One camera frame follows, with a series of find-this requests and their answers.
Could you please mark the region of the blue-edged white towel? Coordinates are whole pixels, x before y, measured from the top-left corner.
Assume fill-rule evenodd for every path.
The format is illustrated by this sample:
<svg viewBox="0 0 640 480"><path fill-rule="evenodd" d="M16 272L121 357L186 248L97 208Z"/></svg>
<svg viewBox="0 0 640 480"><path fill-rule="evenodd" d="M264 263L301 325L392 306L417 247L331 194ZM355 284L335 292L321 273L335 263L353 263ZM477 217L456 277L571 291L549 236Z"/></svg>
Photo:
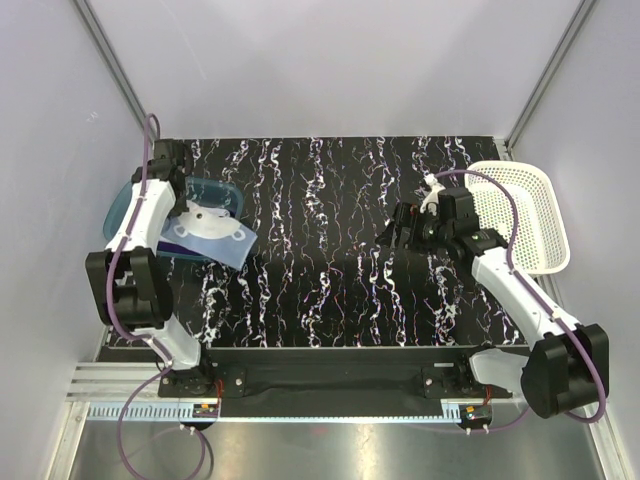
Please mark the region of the blue-edged white towel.
<svg viewBox="0 0 640 480"><path fill-rule="evenodd" d="M257 234L223 208L187 202L188 210L168 219L160 240L241 270Z"/></svg>

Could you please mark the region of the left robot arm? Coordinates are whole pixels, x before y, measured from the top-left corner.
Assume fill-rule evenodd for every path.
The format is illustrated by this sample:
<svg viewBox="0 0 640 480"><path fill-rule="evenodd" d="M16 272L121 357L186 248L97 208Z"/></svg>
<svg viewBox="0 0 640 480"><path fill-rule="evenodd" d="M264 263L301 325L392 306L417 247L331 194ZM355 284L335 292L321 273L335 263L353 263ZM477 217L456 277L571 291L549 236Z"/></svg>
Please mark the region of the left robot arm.
<svg viewBox="0 0 640 480"><path fill-rule="evenodd" d="M167 396L203 396L215 386L206 348L174 313L174 296L156 256L165 222L188 211L193 156L182 140L161 139L129 182L129 203L103 250L85 260L101 321L120 337L140 341L163 362Z"/></svg>

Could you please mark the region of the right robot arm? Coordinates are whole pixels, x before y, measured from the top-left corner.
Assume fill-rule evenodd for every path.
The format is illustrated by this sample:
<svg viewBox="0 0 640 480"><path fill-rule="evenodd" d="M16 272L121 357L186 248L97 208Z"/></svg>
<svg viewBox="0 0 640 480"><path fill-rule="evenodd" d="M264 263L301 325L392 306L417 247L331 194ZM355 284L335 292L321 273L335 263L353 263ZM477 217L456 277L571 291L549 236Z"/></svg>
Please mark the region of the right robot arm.
<svg viewBox="0 0 640 480"><path fill-rule="evenodd" d="M594 404L599 420L609 392L609 338L597 324L584 325L553 301L516 266L512 247L500 233L483 228L472 193L445 188L425 207L396 205L376 242L418 254L444 252L457 271L487 290L515 322L528 356L481 347L454 371L466 396L488 385L520 395L539 417L571 415Z"/></svg>

